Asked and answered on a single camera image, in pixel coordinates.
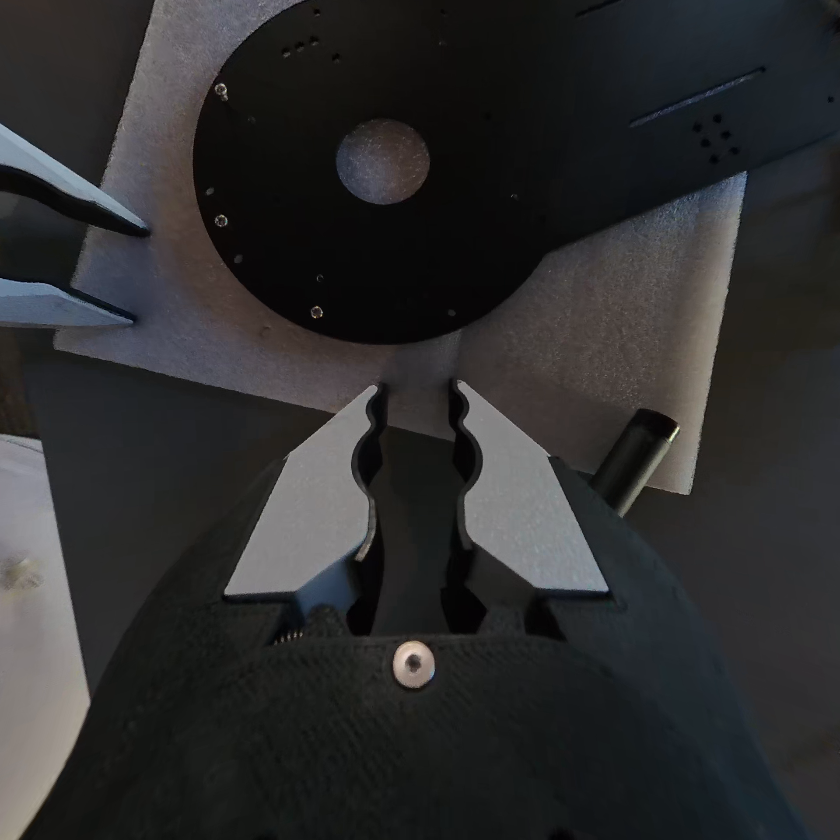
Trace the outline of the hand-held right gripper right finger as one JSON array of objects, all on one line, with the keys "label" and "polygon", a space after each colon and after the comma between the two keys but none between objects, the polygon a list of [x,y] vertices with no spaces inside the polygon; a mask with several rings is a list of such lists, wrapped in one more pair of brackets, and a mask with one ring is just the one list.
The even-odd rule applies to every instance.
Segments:
[{"label": "hand-held right gripper right finger", "polygon": [[494,607],[526,616],[555,597],[609,598],[548,452],[465,381],[449,383],[448,420],[463,481],[448,560],[448,620],[481,621]]}]

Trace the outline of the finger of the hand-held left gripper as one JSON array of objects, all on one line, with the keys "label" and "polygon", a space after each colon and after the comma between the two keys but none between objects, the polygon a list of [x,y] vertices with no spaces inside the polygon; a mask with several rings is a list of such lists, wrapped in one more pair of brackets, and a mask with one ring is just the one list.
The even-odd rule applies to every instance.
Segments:
[{"label": "finger of the hand-held left gripper", "polygon": [[76,290],[1,279],[3,328],[109,328],[130,326],[135,320],[132,313]]},{"label": "finger of the hand-held left gripper", "polygon": [[30,198],[58,214],[121,235],[148,237],[148,225],[128,208],[4,125],[1,191]]}]

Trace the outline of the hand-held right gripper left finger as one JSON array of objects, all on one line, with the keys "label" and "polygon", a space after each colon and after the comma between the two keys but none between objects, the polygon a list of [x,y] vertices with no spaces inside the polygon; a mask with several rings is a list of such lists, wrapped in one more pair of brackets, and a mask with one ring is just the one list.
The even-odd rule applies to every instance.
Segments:
[{"label": "hand-held right gripper left finger", "polygon": [[370,385],[285,458],[224,589],[231,602],[329,605],[370,621],[382,589],[371,483],[382,468],[388,389]]}]

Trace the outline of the white foam sheet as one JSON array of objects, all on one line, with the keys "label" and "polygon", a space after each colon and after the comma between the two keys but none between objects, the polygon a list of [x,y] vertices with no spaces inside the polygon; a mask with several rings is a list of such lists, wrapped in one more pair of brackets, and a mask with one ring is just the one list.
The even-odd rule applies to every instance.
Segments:
[{"label": "white foam sheet", "polygon": [[101,181],[152,236],[90,228],[72,281],[136,322],[61,329],[56,348],[331,413],[385,381],[390,423],[441,438],[453,437],[454,376],[587,472],[651,408],[680,432],[650,483],[690,493],[747,174],[548,254],[498,309],[449,336],[402,347],[319,337],[236,281],[205,231],[191,171],[213,75],[291,5],[154,2]]}]

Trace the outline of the dark desk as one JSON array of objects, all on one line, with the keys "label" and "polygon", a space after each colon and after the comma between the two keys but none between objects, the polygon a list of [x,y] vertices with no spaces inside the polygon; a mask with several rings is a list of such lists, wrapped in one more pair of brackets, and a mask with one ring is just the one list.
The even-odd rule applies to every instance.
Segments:
[{"label": "dark desk", "polygon": [[[100,182],[151,6],[2,2],[2,123]],[[838,838],[837,190],[837,142],[750,175],[693,491],[646,490],[628,516],[714,628],[817,838]],[[95,689],[152,586],[319,415],[2,335]]]}]

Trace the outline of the black round metal plate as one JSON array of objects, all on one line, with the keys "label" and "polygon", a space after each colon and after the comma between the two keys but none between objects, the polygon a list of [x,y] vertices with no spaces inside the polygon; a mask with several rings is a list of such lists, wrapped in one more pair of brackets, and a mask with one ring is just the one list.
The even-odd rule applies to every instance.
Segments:
[{"label": "black round metal plate", "polygon": [[[395,344],[461,329],[556,248],[570,134],[566,2],[301,2],[225,60],[193,142],[225,265],[315,333]],[[375,205],[335,164],[357,125],[417,131],[429,170]]]}]

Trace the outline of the white paper sheet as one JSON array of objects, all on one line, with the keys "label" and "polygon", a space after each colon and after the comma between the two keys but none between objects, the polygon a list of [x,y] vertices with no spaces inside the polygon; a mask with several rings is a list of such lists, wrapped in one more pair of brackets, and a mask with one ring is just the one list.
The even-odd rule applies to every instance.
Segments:
[{"label": "white paper sheet", "polygon": [[1,437],[1,838],[53,788],[89,708],[40,441]]}]

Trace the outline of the black slotted metal plate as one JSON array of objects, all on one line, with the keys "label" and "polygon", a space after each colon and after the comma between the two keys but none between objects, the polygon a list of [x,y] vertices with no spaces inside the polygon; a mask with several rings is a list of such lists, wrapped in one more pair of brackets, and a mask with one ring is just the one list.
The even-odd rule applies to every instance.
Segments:
[{"label": "black slotted metal plate", "polygon": [[600,2],[574,16],[548,249],[838,133],[824,2]]}]

